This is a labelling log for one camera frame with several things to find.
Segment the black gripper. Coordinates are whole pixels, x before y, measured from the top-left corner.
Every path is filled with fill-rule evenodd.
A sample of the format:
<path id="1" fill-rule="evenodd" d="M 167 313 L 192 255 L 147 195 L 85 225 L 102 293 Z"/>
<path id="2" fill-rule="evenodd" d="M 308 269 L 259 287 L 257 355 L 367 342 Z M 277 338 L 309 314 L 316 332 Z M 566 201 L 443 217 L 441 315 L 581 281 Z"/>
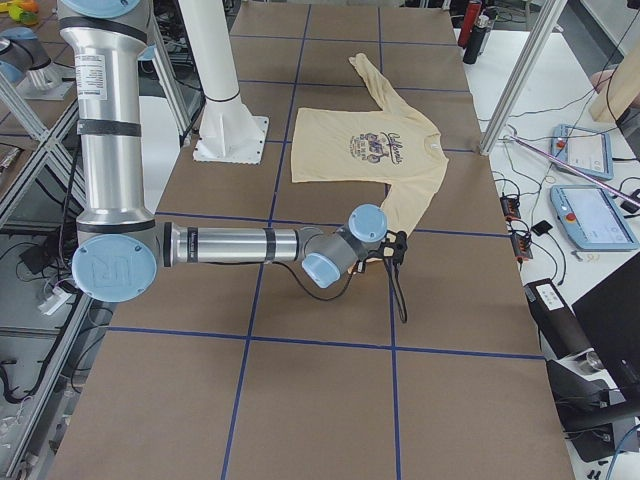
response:
<path id="1" fill-rule="evenodd" d="M 393 262 L 394 256 L 395 243 L 391 240 L 384 240 L 377 249 L 369 251 L 364 260 L 359 260 L 355 263 L 355 272 L 364 273 L 370 263 L 378 261 Z"/>

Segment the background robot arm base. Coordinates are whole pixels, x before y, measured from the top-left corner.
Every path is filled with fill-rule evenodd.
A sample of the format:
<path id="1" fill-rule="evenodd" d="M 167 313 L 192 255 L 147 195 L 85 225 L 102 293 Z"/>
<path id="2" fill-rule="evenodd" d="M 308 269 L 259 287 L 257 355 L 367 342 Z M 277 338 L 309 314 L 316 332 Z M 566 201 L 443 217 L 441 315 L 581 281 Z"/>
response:
<path id="1" fill-rule="evenodd" d="M 27 27 L 1 32 L 1 73 L 26 100 L 63 101 L 74 86 L 75 70 L 55 63 Z"/>

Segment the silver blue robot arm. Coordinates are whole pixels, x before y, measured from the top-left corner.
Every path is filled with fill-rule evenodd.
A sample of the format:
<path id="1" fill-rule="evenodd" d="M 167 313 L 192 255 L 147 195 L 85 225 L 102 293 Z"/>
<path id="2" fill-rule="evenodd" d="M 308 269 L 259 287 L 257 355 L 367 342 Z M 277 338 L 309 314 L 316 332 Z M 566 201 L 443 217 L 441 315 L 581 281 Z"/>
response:
<path id="1" fill-rule="evenodd" d="M 62 37 L 75 55 L 86 206 L 77 218 L 76 285 L 104 302 L 144 293 L 160 267 L 180 263 L 299 262 L 319 287 L 390 252 L 387 219 L 371 204 L 327 234 L 314 227 L 233 229 L 158 225 L 145 205 L 138 60 L 152 21 L 148 1 L 62 1 Z"/>

